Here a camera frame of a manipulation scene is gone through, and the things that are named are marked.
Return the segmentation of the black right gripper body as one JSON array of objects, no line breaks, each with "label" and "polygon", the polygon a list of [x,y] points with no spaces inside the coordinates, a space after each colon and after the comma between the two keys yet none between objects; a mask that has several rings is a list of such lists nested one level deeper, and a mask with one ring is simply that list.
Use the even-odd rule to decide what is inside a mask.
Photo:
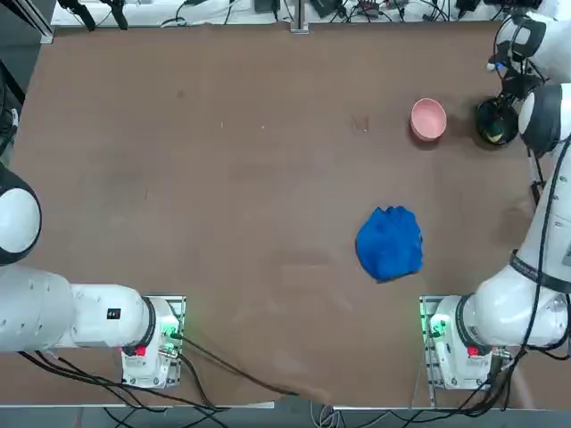
[{"label": "black right gripper body", "polygon": [[502,97],[508,101],[523,100],[528,93],[544,84],[544,76],[532,62],[505,63]]}]

